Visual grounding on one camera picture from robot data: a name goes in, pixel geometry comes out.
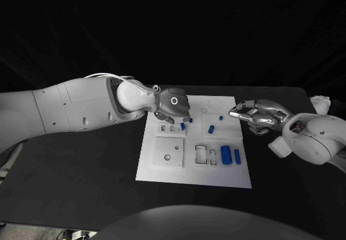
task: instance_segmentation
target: white platform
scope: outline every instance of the white platform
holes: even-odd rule
[[[167,123],[157,120],[153,113],[147,114],[136,180],[251,189],[241,122],[228,116],[229,109],[236,105],[235,98],[195,95],[187,97],[193,122],[185,123],[185,134],[176,131],[170,134],[167,127],[166,131],[160,132],[161,125]],[[208,133],[211,125],[215,126],[212,134]],[[222,164],[221,147],[225,145],[231,147],[231,165]],[[196,164],[196,146],[206,146],[206,164]],[[239,150],[241,164],[235,161],[235,149]],[[211,150],[216,153],[216,165],[211,165]],[[166,155],[172,156],[172,159],[164,160]]]

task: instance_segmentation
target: white cable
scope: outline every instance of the white cable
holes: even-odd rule
[[[160,88],[157,85],[153,86],[154,91],[150,91],[150,90],[144,89],[143,87],[140,87],[136,83],[133,83],[131,81],[128,81],[128,80],[127,80],[125,78],[123,78],[121,76],[118,76],[118,75],[115,75],[115,74],[111,74],[111,73],[107,73],[107,72],[101,72],[101,73],[91,74],[91,75],[85,76],[84,78],[91,78],[91,77],[97,77],[97,78],[99,78],[99,77],[114,77],[114,78],[123,80],[124,82],[130,83],[131,85],[134,85],[134,86],[136,86],[140,90],[143,90],[144,92],[150,92],[150,93],[153,93],[153,94],[157,94],[157,93],[160,93],[160,91],[161,91],[161,88]]]

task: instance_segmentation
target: white board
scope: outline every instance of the white board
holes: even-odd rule
[[[169,131],[160,134],[160,127],[166,122],[160,121],[153,113],[147,114],[136,180],[251,189],[241,122],[228,116],[229,109],[236,105],[235,98],[231,96],[195,95],[189,95],[187,98],[193,121],[192,123],[185,123],[185,135],[170,134]],[[216,122],[215,135],[206,135],[208,137],[203,138],[203,132],[206,131],[208,133],[209,129],[209,121]],[[164,155],[164,152],[157,153],[154,150],[157,138],[183,139],[182,168],[166,167],[164,164],[160,166],[153,164],[153,161],[161,160]],[[206,164],[196,164],[196,146],[206,146]],[[222,146],[231,147],[231,165],[222,164]],[[236,164],[235,161],[235,149],[239,150],[241,164]],[[211,165],[211,150],[215,150],[216,165]]]

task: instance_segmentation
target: white cloth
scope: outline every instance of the white cloth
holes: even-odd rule
[[[311,96],[310,101],[316,109],[317,114],[327,115],[330,110],[330,97],[329,96]]]

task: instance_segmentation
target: blue block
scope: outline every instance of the blue block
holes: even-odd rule
[[[236,164],[241,164],[241,156],[239,156],[239,150],[238,149],[234,150],[234,155],[235,155]]]
[[[212,133],[213,133],[213,131],[215,131],[215,126],[213,126],[213,125],[211,125],[208,132],[212,134]]]
[[[221,147],[221,158],[222,158],[222,164],[229,165],[229,164],[234,163],[229,146],[222,146]]]

